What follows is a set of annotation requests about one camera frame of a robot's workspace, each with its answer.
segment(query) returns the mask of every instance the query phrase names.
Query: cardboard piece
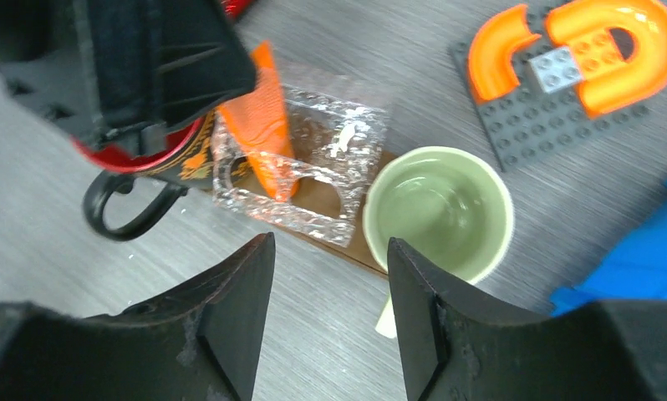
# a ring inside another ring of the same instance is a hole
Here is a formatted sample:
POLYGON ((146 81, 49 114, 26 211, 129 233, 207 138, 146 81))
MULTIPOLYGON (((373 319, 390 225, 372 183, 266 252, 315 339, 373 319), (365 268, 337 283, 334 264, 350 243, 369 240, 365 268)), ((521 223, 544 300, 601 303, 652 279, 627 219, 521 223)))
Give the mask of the cardboard piece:
MULTIPOLYGON (((380 157, 379 170, 394 160, 397 156, 390 152, 383 152, 380 157)), ((249 190, 259 195, 266 195, 265 190, 257 181, 254 174, 249 174, 242 177, 236 184, 237 187, 249 190)), ((292 203, 296 206, 315 211, 326 216, 337 216, 340 210, 339 195, 336 190, 328 184, 325 184, 314 179, 304 179, 301 181, 297 194, 292 198, 292 203)), ((373 273, 382 277, 387 277, 387 272, 381 267, 370 253, 368 244, 363 235, 363 208, 365 204, 365 197, 363 198, 361 207, 356 216, 356 230, 349 246, 337 246, 329 242, 319 241, 311 236, 304 235, 300 232, 290 231, 282 227, 281 230, 289 232, 297 238, 301 238, 306 242, 314 244, 315 246, 331 253, 335 256, 343 258, 353 264, 363 267, 373 273)))

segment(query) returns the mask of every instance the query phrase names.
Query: orange lego piece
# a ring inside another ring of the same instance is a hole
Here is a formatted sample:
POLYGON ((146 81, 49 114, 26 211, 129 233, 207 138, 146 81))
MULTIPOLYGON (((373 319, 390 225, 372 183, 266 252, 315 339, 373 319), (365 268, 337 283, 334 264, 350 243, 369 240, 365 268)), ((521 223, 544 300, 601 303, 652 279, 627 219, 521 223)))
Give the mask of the orange lego piece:
POLYGON ((567 46, 586 81, 611 74, 626 65, 606 28, 568 40, 567 46))
POLYGON ((499 13, 479 29, 469 49, 469 83, 477 103, 511 93, 521 83, 511 64, 513 54, 538 40, 526 21, 526 4, 499 13))
POLYGON ((585 81, 578 97, 590 117, 647 99, 667 85, 667 7, 657 0, 575 0, 546 19, 550 39, 570 47, 585 81), (624 61, 609 29, 634 40, 624 61))

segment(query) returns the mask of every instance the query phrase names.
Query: wood grain table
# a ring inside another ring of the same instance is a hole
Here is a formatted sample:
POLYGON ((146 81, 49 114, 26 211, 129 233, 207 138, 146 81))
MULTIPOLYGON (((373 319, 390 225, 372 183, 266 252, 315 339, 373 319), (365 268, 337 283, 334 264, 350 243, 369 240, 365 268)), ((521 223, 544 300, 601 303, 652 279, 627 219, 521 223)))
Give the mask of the wood grain table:
MULTIPOLYGON (((446 47, 514 4, 260 0, 239 29, 250 47, 270 38, 280 57, 392 88, 388 150, 453 146, 496 165, 446 47)), ((651 108, 641 126, 502 175, 517 231, 482 289, 548 312, 553 288, 581 280, 664 199, 667 89, 651 108)), ((80 213, 97 173, 59 132, 0 95, 0 301, 32 300, 79 317, 117 313, 272 229, 192 193, 145 236, 112 243, 80 213)), ((111 201, 108 214, 126 221, 158 190, 139 182, 130 200, 111 201)), ((397 342, 373 329, 385 280, 275 232, 255 399, 405 399, 397 342)))

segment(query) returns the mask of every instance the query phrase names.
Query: black mug handle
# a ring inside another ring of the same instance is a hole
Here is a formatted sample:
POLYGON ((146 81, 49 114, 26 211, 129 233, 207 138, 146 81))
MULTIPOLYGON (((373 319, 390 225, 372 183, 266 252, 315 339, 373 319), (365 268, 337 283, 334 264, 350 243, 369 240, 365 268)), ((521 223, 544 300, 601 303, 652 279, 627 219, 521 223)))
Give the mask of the black mug handle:
POLYGON ((188 188, 167 183, 161 193, 132 221, 119 228, 109 228, 104 222, 104 208, 116 192, 129 194, 134 185, 133 175, 117 174, 103 170, 92 181, 83 197, 83 214, 95 232, 113 241, 131 241, 151 229, 161 217, 186 194, 188 188))

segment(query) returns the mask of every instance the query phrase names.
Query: clear plastic packaging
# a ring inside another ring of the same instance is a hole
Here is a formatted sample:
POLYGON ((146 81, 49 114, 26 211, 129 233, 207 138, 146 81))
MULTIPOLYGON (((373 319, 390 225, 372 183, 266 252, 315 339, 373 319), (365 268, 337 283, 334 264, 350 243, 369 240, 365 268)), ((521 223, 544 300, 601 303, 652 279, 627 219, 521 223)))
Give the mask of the clear plastic packaging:
POLYGON ((390 97, 349 77, 279 60, 277 65, 296 159, 265 152, 258 156, 277 177, 277 192, 285 199, 294 182, 311 177, 335 188, 340 213, 336 218, 324 216, 291 200, 277 202, 234 186, 233 163, 244 154, 221 121, 211 139, 213 199, 228 210, 347 246, 361 199, 377 174, 389 122, 383 107, 390 97))

